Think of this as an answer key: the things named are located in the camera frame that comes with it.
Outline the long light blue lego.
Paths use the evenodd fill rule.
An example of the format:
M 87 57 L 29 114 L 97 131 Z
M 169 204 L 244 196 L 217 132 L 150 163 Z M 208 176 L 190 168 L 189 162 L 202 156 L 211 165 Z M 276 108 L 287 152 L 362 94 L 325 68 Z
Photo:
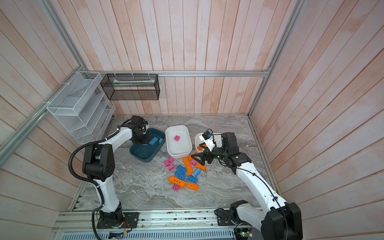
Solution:
M 149 142 L 149 144 L 150 145 L 154 145 L 155 143 L 157 143 L 158 142 L 158 138 L 157 137 L 153 137 L 151 140 L 150 140 L 150 142 Z

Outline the long orange technic lego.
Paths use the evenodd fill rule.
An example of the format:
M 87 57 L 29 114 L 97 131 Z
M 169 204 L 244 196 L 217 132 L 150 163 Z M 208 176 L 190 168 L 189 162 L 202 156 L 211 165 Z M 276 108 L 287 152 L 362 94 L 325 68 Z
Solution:
M 180 188 L 183 188 L 186 186 L 186 182 L 178 179 L 177 177 L 170 176 L 168 177 L 168 180 L 170 181 L 170 183 L 178 185 Z

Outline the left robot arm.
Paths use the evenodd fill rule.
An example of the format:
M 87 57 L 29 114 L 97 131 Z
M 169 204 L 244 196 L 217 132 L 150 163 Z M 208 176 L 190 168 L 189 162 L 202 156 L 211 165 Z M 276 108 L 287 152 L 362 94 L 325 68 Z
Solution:
M 113 185 L 114 151 L 128 140 L 139 144 L 149 143 L 148 125 L 142 117 L 132 116 L 118 125 L 117 130 L 106 138 L 85 144 L 83 173 L 98 191 L 101 206 L 96 211 L 100 214 L 98 224 L 102 228 L 117 229 L 125 221 L 122 205 Z

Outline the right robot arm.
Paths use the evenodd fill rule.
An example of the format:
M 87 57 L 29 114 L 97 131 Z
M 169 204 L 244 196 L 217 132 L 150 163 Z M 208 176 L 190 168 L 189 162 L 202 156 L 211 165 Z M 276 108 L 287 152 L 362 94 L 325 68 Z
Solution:
M 231 220 L 240 225 L 248 223 L 259 230 L 265 240 L 301 240 L 303 225 L 301 210 L 288 203 L 261 176 L 250 157 L 241 153 L 234 133 L 215 135 L 210 130 L 198 136 L 203 152 L 193 154 L 199 164 L 211 164 L 214 159 L 230 168 L 250 189 L 261 210 L 246 201 L 231 204 Z

